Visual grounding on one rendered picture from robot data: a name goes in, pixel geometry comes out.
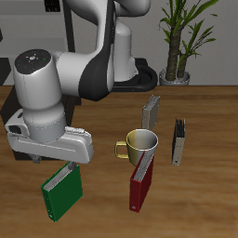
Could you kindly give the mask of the black and grey book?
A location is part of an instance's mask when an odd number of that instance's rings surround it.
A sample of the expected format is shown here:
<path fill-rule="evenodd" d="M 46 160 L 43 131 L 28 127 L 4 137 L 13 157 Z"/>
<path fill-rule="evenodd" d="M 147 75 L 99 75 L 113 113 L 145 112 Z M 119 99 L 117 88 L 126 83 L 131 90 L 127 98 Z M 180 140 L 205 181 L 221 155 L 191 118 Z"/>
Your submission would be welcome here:
<path fill-rule="evenodd" d="M 185 142 L 185 120 L 177 119 L 172 142 L 172 165 L 180 165 Z"/>

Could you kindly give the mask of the green book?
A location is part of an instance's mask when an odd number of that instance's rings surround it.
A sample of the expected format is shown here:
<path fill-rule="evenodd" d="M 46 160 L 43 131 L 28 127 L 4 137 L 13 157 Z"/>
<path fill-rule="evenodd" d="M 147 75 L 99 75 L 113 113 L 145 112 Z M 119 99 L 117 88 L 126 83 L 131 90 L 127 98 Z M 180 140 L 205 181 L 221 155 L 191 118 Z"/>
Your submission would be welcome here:
<path fill-rule="evenodd" d="M 50 219 L 57 222 L 82 196 L 80 167 L 70 170 L 66 163 L 41 185 L 41 191 Z"/>

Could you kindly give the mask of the green pot plant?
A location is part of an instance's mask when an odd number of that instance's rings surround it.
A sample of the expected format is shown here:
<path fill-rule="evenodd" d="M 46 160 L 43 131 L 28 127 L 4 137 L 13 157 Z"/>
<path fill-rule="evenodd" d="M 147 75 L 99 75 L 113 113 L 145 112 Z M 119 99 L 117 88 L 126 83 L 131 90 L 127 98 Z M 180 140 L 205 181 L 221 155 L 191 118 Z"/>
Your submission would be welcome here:
<path fill-rule="evenodd" d="M 199 56 L 196 50 L 200 46 L 215 41 L 215 38 L 209 38 L 213 26 L 198 35 L 204 20 L 190 25 L 192 20 L 218 2 L 207 0 L 201 4 L 201 1 L 198 0 L 191 9 L 188 9 L 187 0 L 169 0 L 170 12 L 163 8 L 166 17 L 160 20 L 160 24 L 164 22 L 168 27 L 167 30 L 164 29 L 164 33 L 169 50 L 166 68 L 159 73 L 160 86 L 187 86 L 191 80 L 190 74 L 185 71 L 188 58 Z"/>

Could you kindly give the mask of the black vertical post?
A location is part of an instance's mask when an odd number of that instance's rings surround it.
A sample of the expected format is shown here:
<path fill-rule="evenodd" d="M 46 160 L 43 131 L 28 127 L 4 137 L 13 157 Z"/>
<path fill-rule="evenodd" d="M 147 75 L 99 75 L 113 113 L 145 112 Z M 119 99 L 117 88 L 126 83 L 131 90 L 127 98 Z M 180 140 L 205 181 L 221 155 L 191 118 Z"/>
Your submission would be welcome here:
<path fill-rule="evenodd" d="M 67 38 L 67 46 L 69 52 L 75 51 L 74 36 L 73 36 L 73 19 L 72 11 L 68 6 L 66 0 L 62 0 L 63 11 L 64 11 L 64 21 L 65 21 L 65 30 Z"/>

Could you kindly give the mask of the small black wall panel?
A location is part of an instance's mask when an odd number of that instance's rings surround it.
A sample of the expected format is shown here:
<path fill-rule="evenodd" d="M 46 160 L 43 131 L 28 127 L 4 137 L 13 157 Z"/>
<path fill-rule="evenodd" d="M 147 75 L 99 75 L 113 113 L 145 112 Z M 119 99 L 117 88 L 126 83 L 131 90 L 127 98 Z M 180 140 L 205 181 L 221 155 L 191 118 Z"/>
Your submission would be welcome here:
<path fill-rule="evenodd" d="M 44 0 L 46 12 L 60 12 L 60 0 Z"/>

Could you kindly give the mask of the yellow and white mug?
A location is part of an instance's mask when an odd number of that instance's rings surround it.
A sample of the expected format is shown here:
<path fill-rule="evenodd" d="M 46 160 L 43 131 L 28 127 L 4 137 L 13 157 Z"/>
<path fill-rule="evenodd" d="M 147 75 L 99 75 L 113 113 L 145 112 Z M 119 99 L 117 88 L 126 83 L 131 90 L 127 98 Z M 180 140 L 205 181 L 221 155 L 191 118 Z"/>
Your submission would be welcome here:
<path fill-rule="evenodd" d="M 158 143 L 158 137 L 151 130 L 135 129 L 126 135 L 125 141 L 115 142 L 114 153 L 117 158 L 128 159 L 132 165 L 137 165 L 144 152 L 149 155 L 155 153 Z M 119 146 L 126 146 L 127 154 L 120 154 Z"/>

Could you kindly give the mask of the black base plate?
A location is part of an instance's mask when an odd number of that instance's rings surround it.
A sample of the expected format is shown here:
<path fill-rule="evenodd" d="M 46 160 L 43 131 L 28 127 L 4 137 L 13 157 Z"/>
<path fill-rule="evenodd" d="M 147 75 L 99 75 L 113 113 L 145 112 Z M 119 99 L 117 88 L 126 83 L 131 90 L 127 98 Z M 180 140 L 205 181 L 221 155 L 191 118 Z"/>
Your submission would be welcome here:
<path fill-rule="evenodd" d="M 115 82 L 112 92 L 146 92 L 157 86 L 157 73 L 148 66 L 147 60 L 135 58 L 135 63 L 139 73 L 128 81 Z"/>

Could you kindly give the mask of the tan grey book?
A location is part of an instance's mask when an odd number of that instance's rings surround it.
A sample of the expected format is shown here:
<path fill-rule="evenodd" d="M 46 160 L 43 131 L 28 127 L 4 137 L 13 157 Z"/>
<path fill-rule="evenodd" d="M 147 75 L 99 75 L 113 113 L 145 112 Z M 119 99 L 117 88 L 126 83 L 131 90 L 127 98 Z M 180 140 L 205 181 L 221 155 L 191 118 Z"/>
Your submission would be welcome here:
<path fill-rule="evenodd" d="M 141 127 L 143 129 L 152 130 L 158 120 L 160 98 L 151 96 L 142 110 Z"/>

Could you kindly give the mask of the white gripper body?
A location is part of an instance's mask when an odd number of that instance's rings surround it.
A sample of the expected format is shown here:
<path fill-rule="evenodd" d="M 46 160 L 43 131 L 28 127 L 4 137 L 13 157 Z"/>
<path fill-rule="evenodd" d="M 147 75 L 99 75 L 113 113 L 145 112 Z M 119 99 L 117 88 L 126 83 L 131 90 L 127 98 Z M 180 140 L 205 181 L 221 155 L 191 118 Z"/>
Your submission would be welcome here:
<path fill-rule="evenodd" d="M 94 154 L 91 135 L 82 128 L 65 127 L 65 133 L 53 142 L 40 143 L 30 139 L 19 126 L 7 127 L 7 140 L 15 152 L 88 164 Z"/>

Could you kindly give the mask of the red book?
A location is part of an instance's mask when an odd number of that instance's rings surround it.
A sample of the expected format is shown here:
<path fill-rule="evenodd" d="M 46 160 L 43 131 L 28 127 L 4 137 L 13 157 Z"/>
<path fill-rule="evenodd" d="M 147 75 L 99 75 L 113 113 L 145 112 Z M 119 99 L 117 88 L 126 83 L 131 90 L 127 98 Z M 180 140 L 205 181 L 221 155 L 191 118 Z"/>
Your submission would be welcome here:
<path fill-rule="evenodd" d="M 130 178 L 129 209 L 139 212 L 152 184 L 154 155 L 143 152 Z"/>

